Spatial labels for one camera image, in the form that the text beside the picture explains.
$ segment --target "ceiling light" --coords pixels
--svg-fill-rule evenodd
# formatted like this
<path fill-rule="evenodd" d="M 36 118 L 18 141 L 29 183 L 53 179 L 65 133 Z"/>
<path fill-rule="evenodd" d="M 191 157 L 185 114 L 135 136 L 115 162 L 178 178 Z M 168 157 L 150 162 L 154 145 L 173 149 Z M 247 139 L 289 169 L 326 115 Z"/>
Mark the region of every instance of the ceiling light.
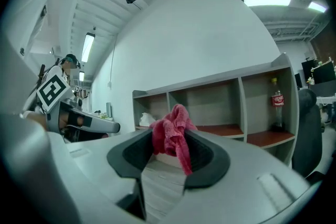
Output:
<path fill-rule="evenodd" d="M 89 59 L 89 54 L 91 50 L 91 46 L 93 40 L 95 39 L 96 35 L 87 33 L 84 40 L 83 51 L 82 51 L 82 62 L 87 62 Z"/>
<path fill-rule="evenodd" d="M 84 81 L 84 74 L 83 71 L 79 71 L 79 81 Z"/>
<path fill-rule="evenodd" d="M 308 8 L 318 10 L 319 12 L 325 12 L 327 10 L 326 7 L 323 7 L 315 2 L 311 2 L 308 6 Z"/>
<path fill-rule="evenodd" d="M 288 6 L 290 3 L 290 0 L 243 0 L 244 3 L 249 6 Z"/>

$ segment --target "wooden shelf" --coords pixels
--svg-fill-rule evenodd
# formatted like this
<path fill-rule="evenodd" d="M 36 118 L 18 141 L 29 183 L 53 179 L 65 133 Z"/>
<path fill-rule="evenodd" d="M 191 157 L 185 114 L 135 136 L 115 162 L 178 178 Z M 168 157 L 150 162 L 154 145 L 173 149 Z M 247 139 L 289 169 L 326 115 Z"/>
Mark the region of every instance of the wooden shelf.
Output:
<path fill-rule="evenodd" d="M 146 127 L 146 126 L 136 126 L 135 128 L 138 129 L 138 130 L 147 130 L 147 129 L 149 129 L 149 127 Z"/>
<path fill-rule="evenodd" d="M 244 136 L 238 124 L 196 126 L 199 131 L 207 132 L 219 136 Z"/>
<path fill-rule="evenodd" d="M 293 140 L 294 138 L 295 136 L 289 132 L 264 131 L 248 134 L 247 142 L 261 148 L 268 148 L 283 144 L 287 141 Z"/>
<path fill-rule="evenodd" d="M 163 94 L 166 94 L 166 92 L 146 93 L 146 94 L 134 96 L 133 99 L 139 99 L 139 98 L 144 98 L 144 97 L 155 97 L 155 96 L 160 96 Z"/>

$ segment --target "white wall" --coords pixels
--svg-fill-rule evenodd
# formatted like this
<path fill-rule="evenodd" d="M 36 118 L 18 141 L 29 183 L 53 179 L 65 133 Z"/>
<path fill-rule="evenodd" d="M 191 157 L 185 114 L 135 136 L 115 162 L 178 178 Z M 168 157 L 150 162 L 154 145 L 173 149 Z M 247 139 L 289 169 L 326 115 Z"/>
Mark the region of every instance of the white wall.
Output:
<path fill-rule="evenodd" d="M 155 0 L 119 34 L 92 85 L 92 111 L 111 102 L 121 133 L 134 131 L 132 91 L 260 63 L 279 50 L 241 0 Z"/>
<path fill-rule="evenodd" d="M 90 111 L 90 99 L 91 99 L 91 95 L 89 94 L 88 97 L 86 97 L 85 99 L 83 99 L 82 101 L 82 110 L 85 113 L 91 113 Z"/>
<path fill-rule="evenodd" d="M 30 52 L 24 59 L 25 63 L 28 65 L 28 67 L 34 72 L 34 74 L 39 74 L 41 65 L 45 65 L 48 69 L 52 67 L 56 59 L 51 54 L 35 54 Z"/>
<path fill-rule="evenodd" d="M 281 53 L 285 52 L 288 55 L 290 63 L 293 67 L 294 74 L 299 73 L 302 81 L 302 85 L 305 86 L 304 73 L 302 68 L 302 62 L 306 61 L 306 52 L 310 52 L 314 58 L 316 58 L 315 52 L 310 42 L 290 42 L 277 44 Z"/>

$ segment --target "apriltag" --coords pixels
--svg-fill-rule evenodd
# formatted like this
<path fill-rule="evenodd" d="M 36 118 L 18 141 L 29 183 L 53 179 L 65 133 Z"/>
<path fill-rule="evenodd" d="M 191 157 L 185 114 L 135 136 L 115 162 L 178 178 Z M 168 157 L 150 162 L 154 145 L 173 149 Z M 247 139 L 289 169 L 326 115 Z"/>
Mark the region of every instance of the apriltag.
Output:
<path fill-rule="evenodd" d="M 71 87 L 65 80 L 56 74 L 38 88 L 37 96 L 40 98 L 43 108 L 49 112 L 69 89 Z"/>

